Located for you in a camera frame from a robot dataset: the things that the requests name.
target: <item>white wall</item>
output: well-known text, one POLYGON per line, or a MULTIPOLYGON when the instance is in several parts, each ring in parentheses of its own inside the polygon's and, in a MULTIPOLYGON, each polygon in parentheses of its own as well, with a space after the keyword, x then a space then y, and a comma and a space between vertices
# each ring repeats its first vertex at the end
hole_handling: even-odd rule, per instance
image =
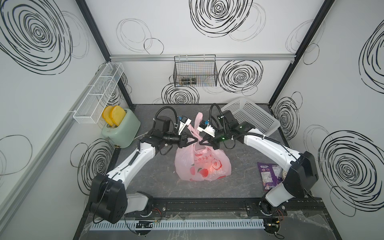
POLYGON ((242 96, 255 103, 267 103, 290 61, 216 63, 219 72, 216 87, 174 87, 171 61, 123 62, 123 66, 134 104, 229 103, 242 96))
MULTIPOLYGON (((218 54, 289 53, 285 42, 291 31, 313 19, 322 3, 322 0, 113 0, 107 4, 93 0, 88 6, 112 55, 160 54, 162 45, 157 40, 150 47, 147 42, 148 53, 145 51, 144 42, 148 38, 161 41, 163 54, 218 54), (216 11, 210 7, 212 3, 218 8, 216 11)), ((299 35, 305 35, 309 26, 303 27, 299 35)))
POLYGON ((273 106, 293 148, 317 159, 312 190, 343 239, 382 239, 383 8, 378 0, 336 1, 318 59, 306 65, 313 53, 304 55, 273 106))
MULTIPOLYGON (((94 0, 88 6, 112 55, 279 54, 296 53, 322 3, 323 0, 114 0, 106 4, 94 0)), ((178 100, 171 102, 228 103, 248 96, 255 103, 267 103, 289 61, 236 61, 235 73, 228 79, 221 68, 224 64, 217 62, 216 87, 172 89, 178 100), (256 64, 263 66, 260 81, 248 71, 254 69, 261 75, 256 64), (229 90, 228 85, 234 85, 235 91, 229 90)), ((159 98, 163 89, 169 88, 173 62, 127 62, 124 68, 133 89, 133 103, 169 103, 164 97, 159 98)))
MULTIPOLYGON (((8 193, 17 185, 17 181, 24 172, 28 171, 34 157, 66 113, 71 110, 80 94, 85 88, 89 88, 87 85, 99 65, 104 62, 75 1, 47 0, 45 3, 46 6, 50 4, 50 9, 36 6, 32 1, 7 1, 2 8, 2 13, 12 10, 15 5, 21 3, 30 5, 30 7, 20 7, 25 11, 19 11, 19 8, 16 8, 15 15, 20 15, 21 19, 24 19, 23 13, 32 12, 34 16, 45 16, 46 21, 61 21, 60 26, 63 28, 48 29, 47 32, 51 33, 51 38, 44 38, 43 24, 36 24, 36 20, 31 21, 34 23, 30 25, 30 29, 34 32, 34 41, 32 41, 29 37, 27 37, 28 40, 23 39, 21 33, 7 31, 10 29, 9 26, 14 26, 15 23, 0 21, 0 28, 3 31, 0 33, 2 50, 0 51, 2 73, 0 210, 8 193), (18 36, 17 41, 24 42, 25 49, 28 46, 29 51, 37 57, 28 57, 24 52, 24 58, 21 58, 22 53, 12 48, 12 41, 9 38, 12 34, 18 36), (50 40, 63 40, 60 37, 65 40, 61 44, 59 42, 56 42, 56 45, 49 44, 50 40), (42 43, 44 39, 47 41, 46 45, 42 43), (32 47, 26 43, 28 41, 34 42, 36 48, 40 47, 39 52, 31 50, 32 47), (42 61, 51 61, 51 63, 42 64, 42 61)), ((118 89, 110 104, 126 106, 118 89)), ((97 125, 77 123, 73 125, 0 239, 73 238, 86 201, 86 195, 79 189, 78 179, 85 193, 87 193, 87 187, 82 183, 78 169, 71 166, 70 157, 73 165, 79 166, 81 157, 87 149, 86 145, 91 146, 94 141, 97 141, 98 144, 88 152, 100 152, 99 158, 89 157, 83 162, 87 161, 94 167, 102 166, 100 169, 106 170, 113 147, 99 139, 102 137, 101 126, 102 122, 97 125)))
POLYGON ((14 17, 20 17, 22 23, 29 20, 27 28, 23 25, 22 31, 13 32, 18 23, 0 21, 0 209, 103 63, 74 1, 57 1, 56 5, 49 0, 45 7, 31 1, 7 1, 2 12, 11 14, 23 2, 29 6, 15 8, 14 17), (45 19, 50 28, 24 15, 28 11, 45 19), (29 37, 30 31, 35 35, 29 37), (8 137, 16 134, 22 136, 8 137))

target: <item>bread slice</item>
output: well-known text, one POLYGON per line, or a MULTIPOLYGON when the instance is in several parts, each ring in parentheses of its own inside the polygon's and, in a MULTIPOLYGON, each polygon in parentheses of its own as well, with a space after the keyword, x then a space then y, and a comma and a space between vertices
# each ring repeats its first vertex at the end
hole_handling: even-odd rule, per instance
POLYGON ((101 116, 104 118, 104 120, 110 125, 110 126, 113 126, 113 121, 112 119, 109 117, 111 115, 111 110, 112 110, 112 106, 108 106, 104 109, 103 113, 101 114, 101 116))
POLYGON ((109 114, 109 117, 112 119, 112 122, 117 126, 120 125, 123 118, 125 117, 126 112, 120 106, 114 106, 109 114))

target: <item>black wire basket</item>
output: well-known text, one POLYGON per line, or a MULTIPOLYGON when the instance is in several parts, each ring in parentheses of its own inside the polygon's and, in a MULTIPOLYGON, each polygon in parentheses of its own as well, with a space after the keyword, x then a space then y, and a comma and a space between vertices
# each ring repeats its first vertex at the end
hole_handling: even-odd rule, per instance
POLYGON ((216 55, 179 55, 174 59, 175 87, 215 87, 217 85, 216 55))

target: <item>pink plastic bag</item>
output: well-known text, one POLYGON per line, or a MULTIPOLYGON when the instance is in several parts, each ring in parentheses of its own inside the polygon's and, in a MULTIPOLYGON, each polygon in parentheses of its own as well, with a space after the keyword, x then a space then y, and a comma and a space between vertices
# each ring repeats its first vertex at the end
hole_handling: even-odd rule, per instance
MULTIPOLYGON (((198 113, 195 128, 188 126, 191 134, 199 141, 200 132, 197 130, 203 114, 198 113)), ((200 145, 198 142, 188 147, 178 148, 175 156, 176 172, 182 180, 203 181, 216 180, 231 174, 231 163, 223 150, 200 145)))

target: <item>mint green toaster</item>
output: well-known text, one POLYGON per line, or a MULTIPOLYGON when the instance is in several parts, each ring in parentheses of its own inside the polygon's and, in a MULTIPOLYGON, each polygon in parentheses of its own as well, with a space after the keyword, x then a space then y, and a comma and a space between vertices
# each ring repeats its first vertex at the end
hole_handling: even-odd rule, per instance
POLYGON ((101 134, 108 137, 115 147, 128 147, 136 136, 140 127, 140 121, 135 114, 129 109, 124 109, 127 113, 118 127, 111 127, 105 124, 101 134))

